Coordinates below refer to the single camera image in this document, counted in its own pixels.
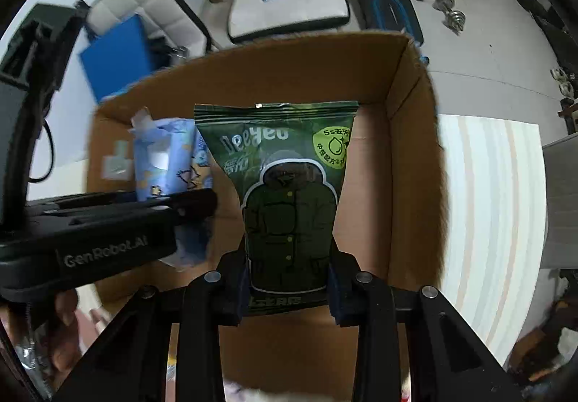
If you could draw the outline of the left hand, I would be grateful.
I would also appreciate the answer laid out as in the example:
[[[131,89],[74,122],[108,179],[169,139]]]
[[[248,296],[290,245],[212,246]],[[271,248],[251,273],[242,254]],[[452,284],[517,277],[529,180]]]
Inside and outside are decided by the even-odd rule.
[[[50,383],[55,390],[62,385],[81,357],[77,316],[74,313],[77,303],[77,291],[73,288],[53,298],[54,310],[49,313],[54,325],[46,331],[44,348],[53,368]],[[1,320],[9,339],[16,346],[27,333],[26,319],[17,316],[15,305],[6,304],[1,306]]]

